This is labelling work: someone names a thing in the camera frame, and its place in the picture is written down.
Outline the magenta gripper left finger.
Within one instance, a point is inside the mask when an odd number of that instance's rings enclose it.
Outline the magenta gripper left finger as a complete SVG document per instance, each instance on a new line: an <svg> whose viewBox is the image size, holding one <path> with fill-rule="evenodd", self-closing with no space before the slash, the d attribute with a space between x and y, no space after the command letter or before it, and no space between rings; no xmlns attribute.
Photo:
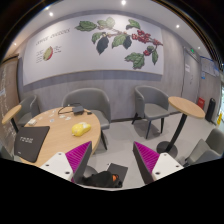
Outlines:
<svg viewBox="0 0 224 224"><path fill-rule="evenodd" d="M79 183L83 177L89 157L92 153L92 142L86 142L67 153L57 152L41 168L73 183Z"/></svg>

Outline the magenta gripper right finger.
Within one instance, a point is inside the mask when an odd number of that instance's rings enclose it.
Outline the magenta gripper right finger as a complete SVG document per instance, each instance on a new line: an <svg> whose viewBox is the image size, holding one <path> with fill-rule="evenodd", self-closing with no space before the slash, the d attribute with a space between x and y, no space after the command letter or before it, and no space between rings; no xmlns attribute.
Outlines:
<svg viewBox="0 0 224 224"><path fill-rule="evenodd" d="M157 153L147 146L134 142L133 153L145 184L150 184L183 168L168 153Z"/></svg>

